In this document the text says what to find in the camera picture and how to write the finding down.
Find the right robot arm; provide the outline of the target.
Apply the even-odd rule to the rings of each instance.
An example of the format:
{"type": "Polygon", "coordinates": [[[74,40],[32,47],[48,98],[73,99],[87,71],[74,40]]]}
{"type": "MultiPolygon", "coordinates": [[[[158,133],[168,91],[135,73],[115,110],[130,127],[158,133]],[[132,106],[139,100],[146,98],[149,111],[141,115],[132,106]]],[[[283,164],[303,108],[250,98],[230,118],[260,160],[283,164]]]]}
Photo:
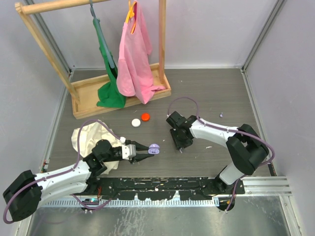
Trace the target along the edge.
{"type": "Polygon", "coordinates": [[[177,150],[191,146],[194,139],[207,140],[228,150],[231,163],[214,180],[219,193],[228,193],[238,179],[252,175],[269,155],[267,145],[247,124],[228,127],[194,115],[185,118],[176,111],[167,117],[166,122],[171,126],[170,134],[177,150]]]}

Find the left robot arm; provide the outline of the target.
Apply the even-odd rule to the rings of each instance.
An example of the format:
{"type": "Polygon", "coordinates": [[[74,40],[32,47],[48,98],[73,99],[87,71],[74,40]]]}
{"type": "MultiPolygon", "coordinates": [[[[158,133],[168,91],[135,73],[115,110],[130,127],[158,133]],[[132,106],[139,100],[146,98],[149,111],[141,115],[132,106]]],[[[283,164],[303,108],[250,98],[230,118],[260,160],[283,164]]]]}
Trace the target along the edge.
{"type": "Polygon", "coordinates": [[[44,204],[63,196],[82,192],[92,195],[98,190],[97,177],[107,170],[106,162],[139,162],[152,157],[148,150],[136,141],[126,140],[113,147],[108,140],[100,140],[90,154],[73,165],[39,174],[24,171],[3,192],[6,202],[3,220],[6,224],[22,221],[44,204]]]}

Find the white earbud charging case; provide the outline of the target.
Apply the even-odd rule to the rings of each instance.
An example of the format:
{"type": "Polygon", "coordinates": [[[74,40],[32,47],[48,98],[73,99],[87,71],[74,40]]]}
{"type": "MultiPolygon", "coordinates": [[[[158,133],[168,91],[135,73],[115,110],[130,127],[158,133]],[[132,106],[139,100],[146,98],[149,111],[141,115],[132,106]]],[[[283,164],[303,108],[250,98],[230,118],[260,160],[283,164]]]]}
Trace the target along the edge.
{"type": "Polygon", "coordinates": [[[141,125],[141,120],[138,119],[138,118],[134,118],[132,121],[131,121],[131,125],[133,127],[139,127],[141,125]]]}

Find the orange earbud charging case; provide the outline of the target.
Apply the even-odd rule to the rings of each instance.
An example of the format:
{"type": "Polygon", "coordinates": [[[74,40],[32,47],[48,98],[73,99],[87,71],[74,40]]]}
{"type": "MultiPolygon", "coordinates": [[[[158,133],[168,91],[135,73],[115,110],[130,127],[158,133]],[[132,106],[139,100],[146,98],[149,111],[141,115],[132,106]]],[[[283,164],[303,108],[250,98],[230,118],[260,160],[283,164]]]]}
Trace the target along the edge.
{"type": "Polygon", "coordinates": [[[150,114],[149,113],[143,113],[142,115],[141,115],[141,120],[143,121],[143,122],[148,122],[149,120],[150,120],[150,114]]]}

